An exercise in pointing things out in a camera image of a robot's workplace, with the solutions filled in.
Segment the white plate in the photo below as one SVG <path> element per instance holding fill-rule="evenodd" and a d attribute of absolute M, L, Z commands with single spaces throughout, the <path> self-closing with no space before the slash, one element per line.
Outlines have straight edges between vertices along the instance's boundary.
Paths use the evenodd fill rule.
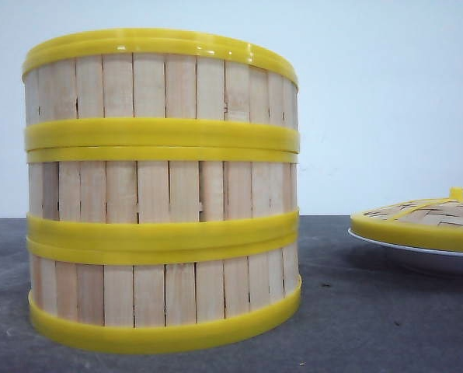
<path fill-rule="evenodd" d="M 387 256 L 402 267 L 420 273 L 463 277 L 463 253 L 461 252 L 424 249 L 375 241 L 358 235 L 351 228 L 348 229 L 348 233 L 354 238 L 385 247 Z"/>

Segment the bamboo steamer basket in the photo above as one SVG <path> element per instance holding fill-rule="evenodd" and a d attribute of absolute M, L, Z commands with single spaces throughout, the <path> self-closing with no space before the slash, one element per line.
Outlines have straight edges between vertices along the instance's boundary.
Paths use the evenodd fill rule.
<path fill-rule="evenodd" d="M 30 162 L 296 162 L 297 76 L 242 40 L 97 30 L 32 48 L 23 63 Z"/>
<path fill-rule="evenodd" d="M 223 259 L 293 243 L 290 163 L 66 160 L 30 164 L 27 240 L 85 263 Z"/>
<path fill-rule="evenodd" d="M 226 260 L 100 266 L 49 258 L 29 241 L 30 319 L 68 346 L 119 354 L 198 350 L 246 340 L 298 309 L 297 239 Z"/>

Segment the woven bamboo steamer lid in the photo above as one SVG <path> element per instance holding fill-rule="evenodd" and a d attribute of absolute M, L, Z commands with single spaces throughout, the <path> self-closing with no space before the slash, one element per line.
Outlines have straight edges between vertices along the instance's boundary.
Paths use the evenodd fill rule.
<path fill-rule="evenodd" d="M 350 232 L 384 244 L 463 253 L 463 188 L 352 214 Z"/>

